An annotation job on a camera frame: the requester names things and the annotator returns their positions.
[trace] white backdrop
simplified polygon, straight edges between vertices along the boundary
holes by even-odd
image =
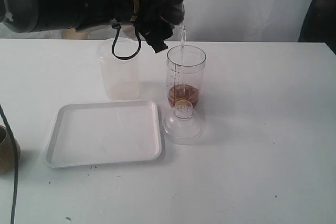
[[[311,0],[185,0],[189,41],[297,41]],[[178,29],[171,40],[178,40]],[[112,37],[105,29],[90,39]],[[57,31],[15,34],[0,24],[1,38],[60,38]]]

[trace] black wire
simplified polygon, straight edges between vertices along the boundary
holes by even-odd
[[[112,45],[112,53],[113,55],[118,58],[119,60],[130,60],[130,59],[133,59],[140,51],[141,49],[141,39],[140,39],[140,35],[139,35],[139,31],[137,30],[137,28],[135,28],[135,36],[136,38],[138,39],[138,49],[136,50],[136,52],[134,54],[132,54],[131,56],[128,56],[128,57],[120,57],[120,56],[117,56],[114,52],[114,48],[115,48],[115,45],[117,43],[117,40],[119,38],[119,34],[120,34],[120,30],[121,30],[121,26],[119,25],[117,28],[117,34],[115,35],[115,38],[114,38],[114,41],[113,41],[113,45]]]
[[[14,162],[15,162],[15,171],[14,171],[14,191],[13,191],[13,201],[12,201],[12,212],[11,212],[11,223],[10,224],[14,224],[14,219],[15,219],[15,208],[16,208],[16,196],[17,196],[17,185],[18,185],[18,178],[19,178],[19,157],[18,157],[18,152],[17,152],[17,147],[16,147],[16,143],[15,143],[15,138],[14,135],[12,133],[11,127],[9,126],[9,123],[7,121],[7,118],[5,116],[5,113],[1,107],[0,104],[0,114],[2,117],[2,120],[4,121],[4,124],[7,128],[7,132],[9,135],[9,138],[12,142],[12,147],[13,147],[13,151],[14,151]]]

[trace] clear plastic cylinder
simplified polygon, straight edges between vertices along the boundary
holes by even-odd
[[[114,38],[104,41],[97,49],[105,92],[110,100],[136,99],[140,94],[138,57],[120,60],[112,54]],[[120,57],[132,55],[138,42],[118,38],[115,54]]]
[[[186,100],[195,107],[200,98],[206,54],[194,46],[177,46],[167,57],[167,97],[171,107]]]

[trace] white plastic tray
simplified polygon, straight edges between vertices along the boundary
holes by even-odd
[[[157,106],[151,101],[76,104],[61,108],[46,148],[46,165],[148,161],[162,151]]]

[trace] white table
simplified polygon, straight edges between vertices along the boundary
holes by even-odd
[[[324,44],[195,44],[207,53],[201,142],[155,162],[50,169],[58,109],[108,101],[99,41],[0,40],[0,101],[23,150],[17,224],[336,223],[336,56]],[[169,47],[177,45],[169,42]],[[166,52],[140,55],[164,114]],[[13,176],[0,177],[9,223]]]

